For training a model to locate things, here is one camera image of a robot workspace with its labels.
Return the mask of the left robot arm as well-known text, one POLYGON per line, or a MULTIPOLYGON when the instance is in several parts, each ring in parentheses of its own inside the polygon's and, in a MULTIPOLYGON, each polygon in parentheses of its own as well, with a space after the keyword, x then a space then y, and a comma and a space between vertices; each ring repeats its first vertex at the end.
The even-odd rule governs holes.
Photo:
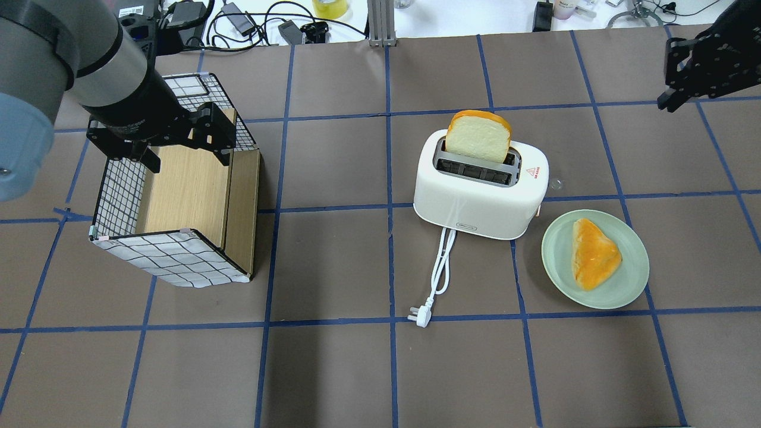
POLYGON ((168 21, 117 16, 103 1, 3 1, 2 201, 33 187, 54 143, 65 92, 90 114, 87 136, 107 158, 127 158, 154 173, 154 147, 179 144, 230 165, 235 124, 220 106, 195 111, 155 70, 155 58, 184 49, 180 32, 207 16, 168 21))

